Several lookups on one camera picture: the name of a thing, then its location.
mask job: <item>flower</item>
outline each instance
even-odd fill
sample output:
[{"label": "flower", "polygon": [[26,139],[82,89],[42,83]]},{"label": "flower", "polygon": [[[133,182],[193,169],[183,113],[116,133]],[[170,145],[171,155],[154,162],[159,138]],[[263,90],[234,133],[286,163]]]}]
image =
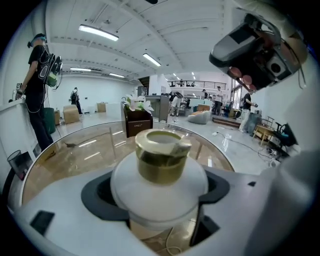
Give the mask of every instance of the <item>flower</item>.
[{"label": "flower", "polygon": [[139,106],[140,101],[145,100],[145,97],[139,96],[139,97],[134,97],[131,94],[126,94],[126,101],[124,102],[126,105],[129,106],[129,109],[131,111],[135,110],[142,110],[142,108]]},{"label": "flower", "polygon": [[149,114],[151,114],[151,111],[154,111],[154,109],[150,106],[150,100],[147,100],[146,101],[146,98],[144,98],[144,100],[143,100],[143,105],[142,105],[142,107],[143,107],[143,109],[145,110],[145,111],[147,111]]},{"label": "flower", "polygon": [[124,103],[128,105],[131,111],[145,110],[149,114],[151,114],[151,111],[154,111],[154,109],[150,106],[151,104],[150,100],[146,100],[146,97],[144,96],[135,97],[131,94],[126,94],[125,96],[126,96],[126,101]]}]

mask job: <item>brown box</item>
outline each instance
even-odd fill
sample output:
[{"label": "brown box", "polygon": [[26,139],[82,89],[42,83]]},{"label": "brown box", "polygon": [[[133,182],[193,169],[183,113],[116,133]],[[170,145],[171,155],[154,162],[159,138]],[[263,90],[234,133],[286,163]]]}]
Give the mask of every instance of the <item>brown box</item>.
[{"label": "brown box", "polygon": [[54,123],[55,125],[59,125],[60,124],[60,110],[56,110],[54,111]]},{"label": "brown box", "polygon": [[76,105],[68,105],[63,107],[63,116],[65,124],[79,122],[79,112]]},{"label": "brown box", "polygon": [[97,105],[98,112],[107,112],[105,102],[97,103],[96,105]]},{"label": "brown box", "polygon": [[198,111],[209,111],[209,110],[210,110],[209,105],[198,104]]}]

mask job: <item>window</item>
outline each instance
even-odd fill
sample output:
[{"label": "window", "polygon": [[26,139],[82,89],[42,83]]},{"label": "window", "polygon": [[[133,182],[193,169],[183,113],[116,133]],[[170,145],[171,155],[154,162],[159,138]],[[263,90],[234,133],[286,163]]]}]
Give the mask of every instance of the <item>window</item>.
[{"label": "window", "polygon": [[240,108],[242,86],[234,91],[233,108],[238,110]]}]

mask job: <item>glass tabletop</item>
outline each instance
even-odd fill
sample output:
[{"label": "glass tabletop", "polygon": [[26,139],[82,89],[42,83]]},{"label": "glass tabletop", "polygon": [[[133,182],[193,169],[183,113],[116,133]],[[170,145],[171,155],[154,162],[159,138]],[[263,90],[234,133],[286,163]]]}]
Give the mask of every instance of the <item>glass tabletop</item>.
[{"label": "glass tabletop", "polygon": [[[189,156],[199,164],[234,171],[224,154],[200,135],[168,123],[153,122],[153,128],[175,131],[191,141]],[[49,184],[83,173],[115,166],[136,150],[135,137],[127,138],[122,122],[87,127],[57,140],[35,161],[22,191],[22,204],[28,203]]]}]

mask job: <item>white counter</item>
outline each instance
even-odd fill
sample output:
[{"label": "white counter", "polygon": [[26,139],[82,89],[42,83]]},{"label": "white counter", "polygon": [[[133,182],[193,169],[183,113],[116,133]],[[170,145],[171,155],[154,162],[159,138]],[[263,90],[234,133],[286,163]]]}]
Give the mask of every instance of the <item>white counter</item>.
[{"label": "white counter", "polygon": [[28,152],[32,161],[36,159],[33,150],[38,141],[24,98],[0,106],[0,140],[6,157],[20,150]]}]

